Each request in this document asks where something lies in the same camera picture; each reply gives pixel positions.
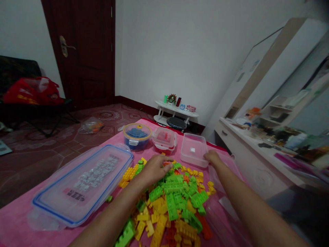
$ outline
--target hand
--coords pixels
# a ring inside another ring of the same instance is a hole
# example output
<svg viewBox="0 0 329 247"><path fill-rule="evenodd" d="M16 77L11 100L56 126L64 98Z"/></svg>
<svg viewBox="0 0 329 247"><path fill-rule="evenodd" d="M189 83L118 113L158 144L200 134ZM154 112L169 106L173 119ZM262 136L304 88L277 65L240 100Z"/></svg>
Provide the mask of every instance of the hand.
<svg viewBox="0 0 329 247"><path fill-rule="evenodd" d="M203 156L212 166L222 164L222 160L220 159L218 153L215 150L210 150Z"/></svg>
<svg viewBox="0 0 329 247"><path fill-rule="evenodd" d="M145 187L148 187L160 179L162 179L166 173L172 168L172 164L162 167L164 161L174 161L172 158L164 155L154 155L146 163L143 170L138 174L141 181L145 183Z"/></svg>

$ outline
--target door frame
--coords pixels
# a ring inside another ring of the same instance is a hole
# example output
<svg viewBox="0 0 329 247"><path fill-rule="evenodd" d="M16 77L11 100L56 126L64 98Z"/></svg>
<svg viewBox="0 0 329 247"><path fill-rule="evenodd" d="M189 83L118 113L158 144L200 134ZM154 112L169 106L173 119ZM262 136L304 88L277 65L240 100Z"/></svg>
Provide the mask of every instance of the door frame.
<svg viewBox="0 0 329 247"><path fill-rule="evenodd" d="M113 81L113 83L112 83L112 99L113 99L112 104L114 104L115 103L114 102L114 98L115 98L115 0L104 0L104 1L111 1L111 7L112 7L112 22L111 22L112 68L110 68L110 70L111 70L111 80ZM63 54L62 54L61 44L59 42L59 38L58 38L57 32L56 32L54 16L53 16L52 10L51 10L51 3L49 0L41 0L41 3L42 3L42 7L44 9L44 14L46 17L50 40L51 40L52 48L54 50L56 63L57 63L59 75L61 77L65 97L70 98L69 86L67 85L67 79L66 79L66 73L65 73L65 67L64 67L63 62L61 62Z"/></svg>

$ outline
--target blue-rimmed container lid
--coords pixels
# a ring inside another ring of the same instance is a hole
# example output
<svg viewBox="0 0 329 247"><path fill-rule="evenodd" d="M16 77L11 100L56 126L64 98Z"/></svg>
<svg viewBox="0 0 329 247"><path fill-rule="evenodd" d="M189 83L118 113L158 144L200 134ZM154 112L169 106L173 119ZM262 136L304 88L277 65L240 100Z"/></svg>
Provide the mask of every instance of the blue-rimmed container lid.
<svg viewBox="0 0 329 247"><path fill-rule="evenodd" d="M134 156L130 151L107 145L33 199L33 205L68 227L77 227L104 203L118 186Z"/></svg>

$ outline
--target white side table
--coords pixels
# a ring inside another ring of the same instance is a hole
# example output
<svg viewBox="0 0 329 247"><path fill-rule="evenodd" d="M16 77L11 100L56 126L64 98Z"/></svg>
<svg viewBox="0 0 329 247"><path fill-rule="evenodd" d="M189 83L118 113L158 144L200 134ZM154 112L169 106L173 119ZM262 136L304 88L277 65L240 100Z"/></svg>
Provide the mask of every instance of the white side table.
<svg viewBox="0 0 329 247"><path fill-rule="evenodd" d="M187 116L187 119L185 120L185 123L188 123L188 120L190 119L190 117L199 117L199 114L191 112L191 111L185 111L185 110L181 110L179 107L173 105L169 105L168 103L164 103L163 101L155 101L155 103L157 103L160 106L159 109L159 114L154 116L154 120L160 124L169 126L167 124L167 117L163 116L163 108L165 109L169 109L172 110L174 112L174 114L172 115L173 117L175 116L176 112L181 113L185 116Z"/></svg>

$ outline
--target pile of building blocks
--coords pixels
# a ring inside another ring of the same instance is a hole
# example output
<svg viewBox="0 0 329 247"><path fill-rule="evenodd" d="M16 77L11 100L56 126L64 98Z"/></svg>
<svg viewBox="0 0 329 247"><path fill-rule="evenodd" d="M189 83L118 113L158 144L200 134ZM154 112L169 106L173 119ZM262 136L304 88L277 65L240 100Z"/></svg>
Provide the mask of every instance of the pile of building blocks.
<svg viewBox="0 0 329 247"><path fill-rule="evenodd" d="M126 187L146 162L142 158L134 167L128 168L119 187ZM160 247L166 228L168 244L161 247L192 247L193 243L200 247L200 233L206 240L212 238L203 204L216 193L213 182L208 182L209 191L206 192L202 172L186 168L175 160L172 163L173 168L165 177L142 193L116 247L128 246L133 237L142 247L140 239L144 229L147 237L152 237L150 247Z"/></svg>

